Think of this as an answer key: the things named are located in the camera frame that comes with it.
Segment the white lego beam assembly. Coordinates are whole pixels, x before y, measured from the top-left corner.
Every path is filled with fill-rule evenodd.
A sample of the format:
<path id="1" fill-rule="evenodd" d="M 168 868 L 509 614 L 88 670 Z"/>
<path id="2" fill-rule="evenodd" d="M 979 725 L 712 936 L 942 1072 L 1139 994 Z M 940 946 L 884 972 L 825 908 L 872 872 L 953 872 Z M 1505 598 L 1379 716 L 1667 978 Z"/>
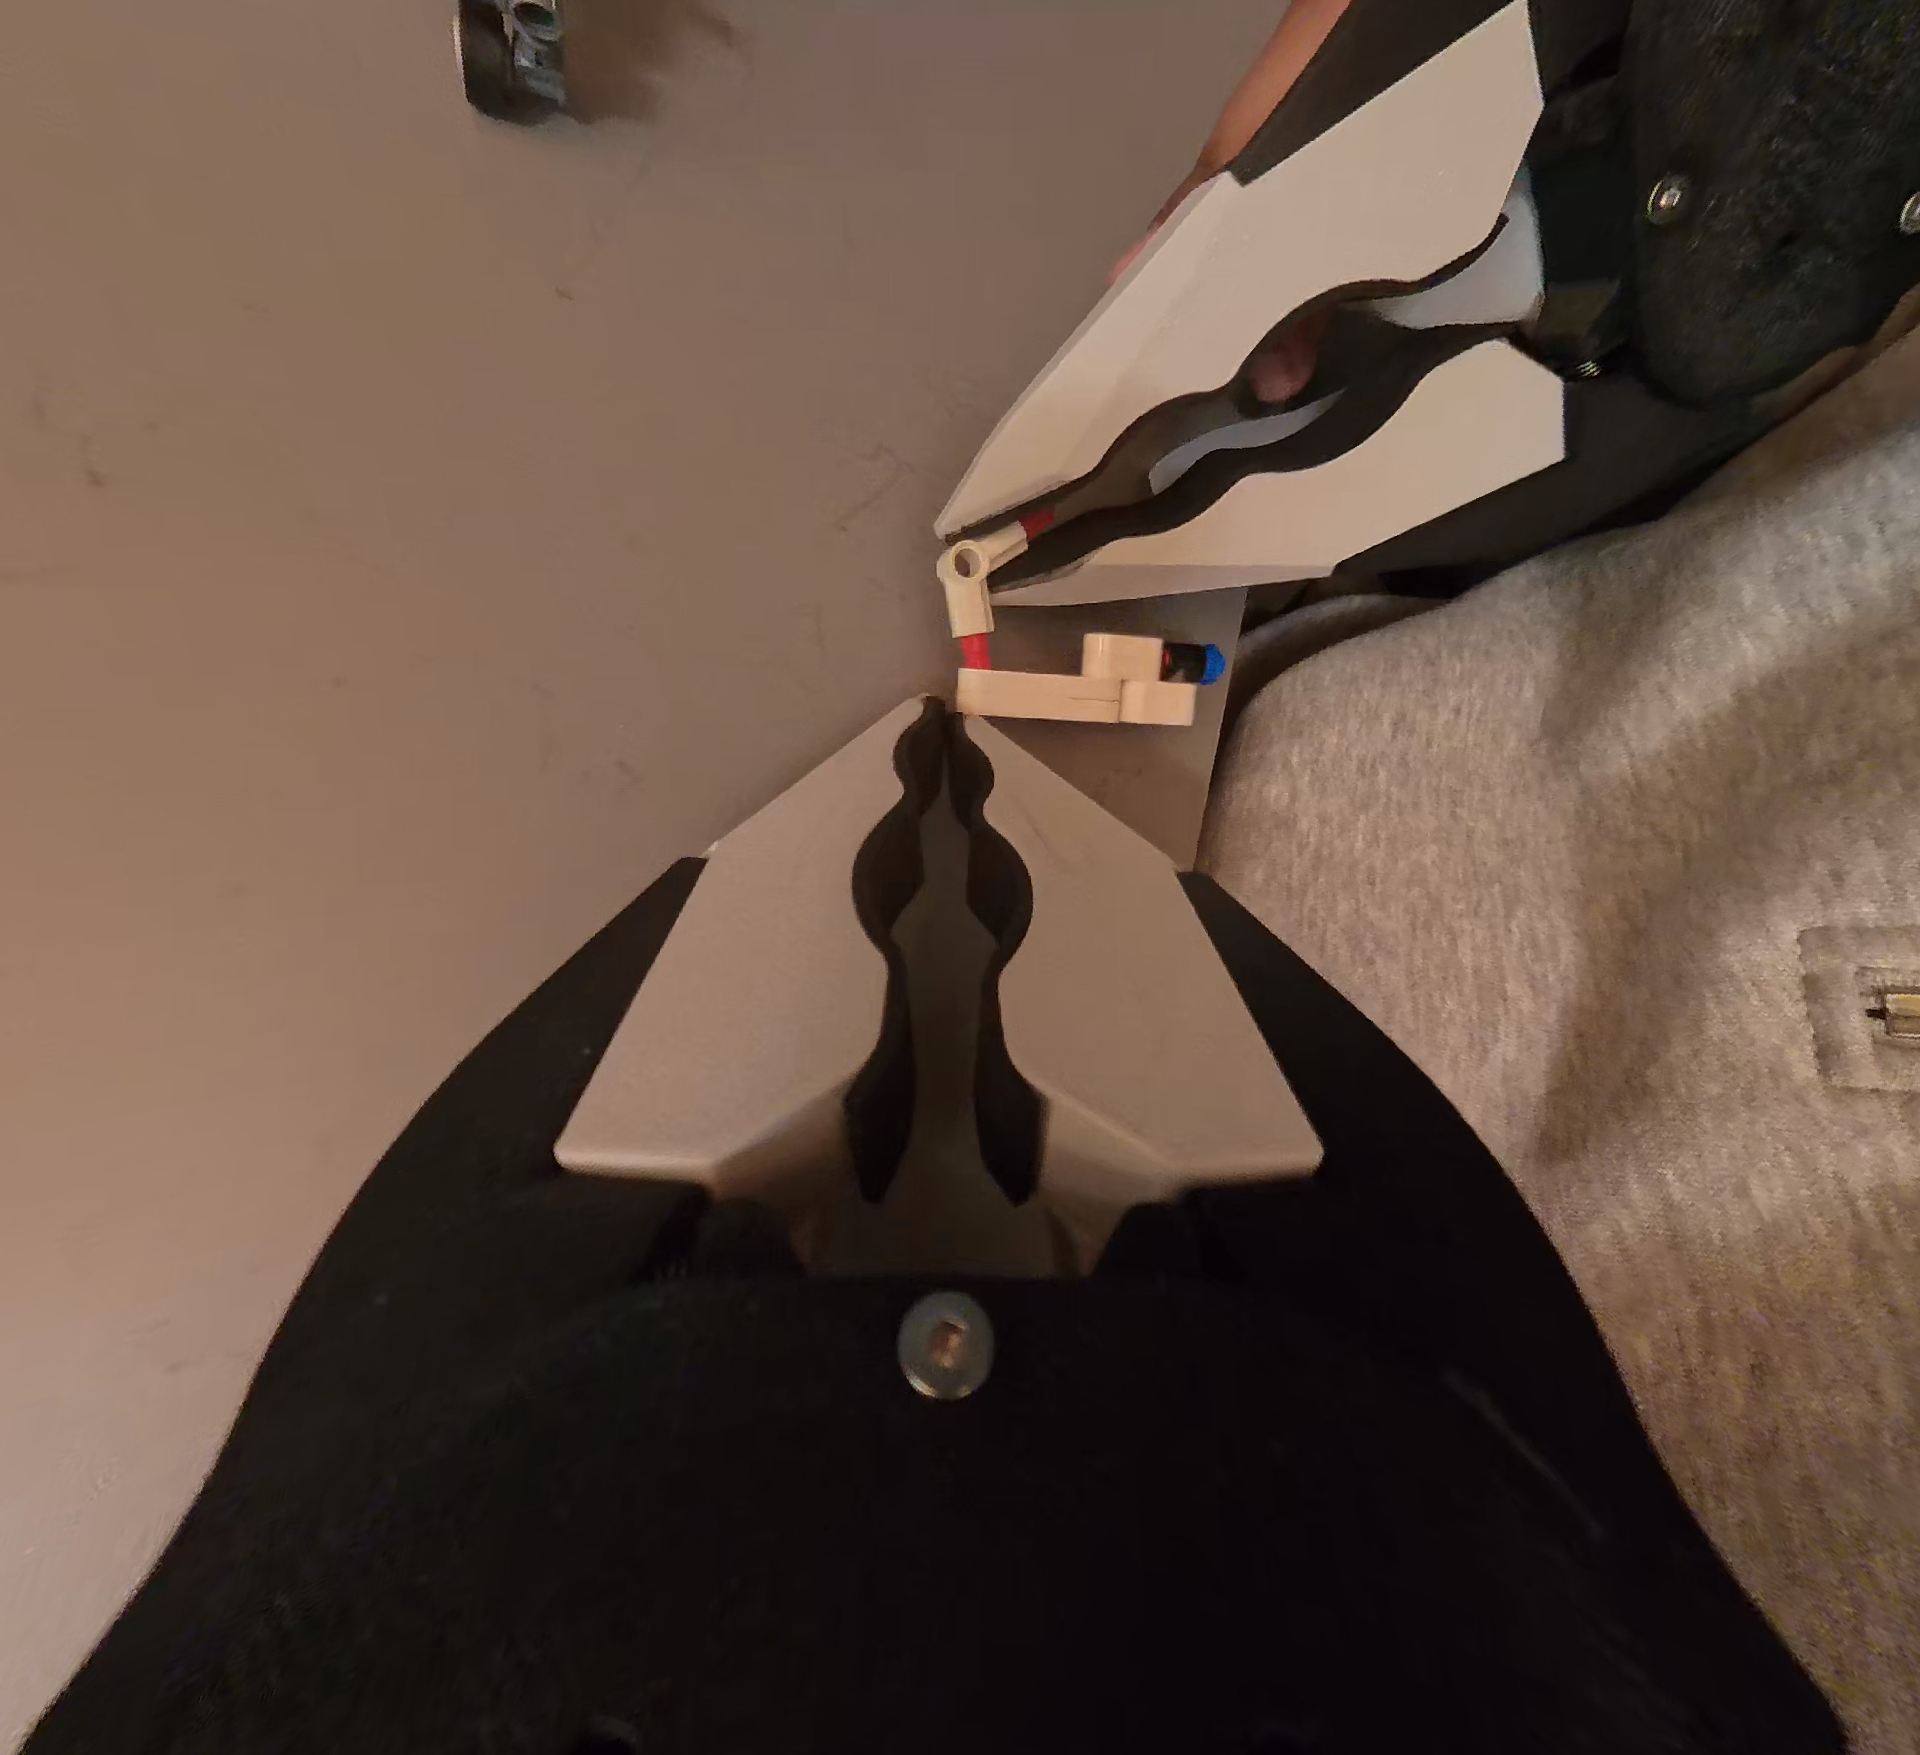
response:
<path id="1" fill-rule="evenodd" d="M 1139 634 L 1087 634 L 1079 670 L 999 668 L 987 634 L 959 640 L 956 707 L 990 719 L 1081 725 L 1188 727 L 1199 694 L 1227 676 L 1215 644 Z"/>

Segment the person's right hand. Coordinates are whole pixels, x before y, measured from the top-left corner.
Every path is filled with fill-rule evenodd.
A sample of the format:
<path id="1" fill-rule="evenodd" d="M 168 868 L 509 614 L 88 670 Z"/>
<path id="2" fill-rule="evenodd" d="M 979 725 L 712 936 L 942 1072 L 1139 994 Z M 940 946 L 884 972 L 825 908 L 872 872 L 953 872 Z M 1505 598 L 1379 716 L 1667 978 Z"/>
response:
<path id="1" fill-rule="evenodd" d="M 1281 22 L 1273 27 L 1257 61 L 1239 80 L 1223 111 L 1212 123 L 1188 176 L 1176 185 L 1158 209 L 1147 229 L 1121 253 L 1110 272 L 1116 281 L 1139 253 L 1146 242 L 1164 228 L 1191 194 L 1223 174 L 1260 130 L 1271 113 L 1313 61 L 1320 46 L 1348 9 L 1351 0 L 1291 0 Z M 1324 313 L 1299 314 L 1286 322 L 1254 352 L 1246 377 L 1257 401 L 1286 406 L 1299 399 L 1318 367 L 1318 352 L 1328 332 Z"/>

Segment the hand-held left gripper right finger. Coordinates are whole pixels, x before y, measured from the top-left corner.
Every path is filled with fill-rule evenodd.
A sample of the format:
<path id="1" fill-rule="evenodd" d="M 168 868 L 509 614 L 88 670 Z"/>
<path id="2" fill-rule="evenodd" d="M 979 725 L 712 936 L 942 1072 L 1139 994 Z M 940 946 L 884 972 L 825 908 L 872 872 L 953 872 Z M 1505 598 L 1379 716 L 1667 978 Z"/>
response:
<path id="1" fill-rule="evenodd" d="M 1324 1143 L 1182 872 L 989 721 L 953 721 L 966 902 L 990 951 L 973 1111 L 996 1188 L 1090 1273 L 1133 1211 L 1294 1182 Z"/>

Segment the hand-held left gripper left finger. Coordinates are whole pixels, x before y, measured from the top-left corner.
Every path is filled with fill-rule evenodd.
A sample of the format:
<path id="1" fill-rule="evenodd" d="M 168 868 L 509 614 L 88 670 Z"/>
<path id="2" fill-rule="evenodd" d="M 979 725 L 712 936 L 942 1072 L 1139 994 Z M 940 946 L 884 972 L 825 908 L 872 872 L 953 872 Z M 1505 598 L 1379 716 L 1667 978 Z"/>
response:
<path id="1" fill-rule="evenodd" d="M 946 706 L 914 695 L 706 851 L 558 1137 L 563 1169 L 763 1211 L 822 1273 L 888 1262 L 946 758 Z"/>

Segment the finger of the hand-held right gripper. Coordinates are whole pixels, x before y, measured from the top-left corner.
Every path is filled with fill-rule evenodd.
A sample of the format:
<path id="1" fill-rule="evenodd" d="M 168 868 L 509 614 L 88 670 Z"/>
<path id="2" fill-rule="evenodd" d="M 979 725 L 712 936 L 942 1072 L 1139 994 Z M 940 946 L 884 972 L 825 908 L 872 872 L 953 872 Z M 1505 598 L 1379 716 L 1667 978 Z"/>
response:
<path id="1" fill-rule="evenodd" d="M 1503 341 L 1430 368 L 1379 424 L 1305 465 L 1298 440 L 1216 451 L 1090 552 L 1004 576 L 996 605 L 1099 605 L 1316 580 L 1565 456 L 1568 389 Z"/>
<path id="2" fill-rule="evenodd" d="M 995 424 L 939 532 L 1065 490 L 1130 426 L 1227 385 L 1309 303 L 1469 259 L 1541 111 L 1532 2 L 1511 0 L 1254 182 L 1202 183 Z"/>

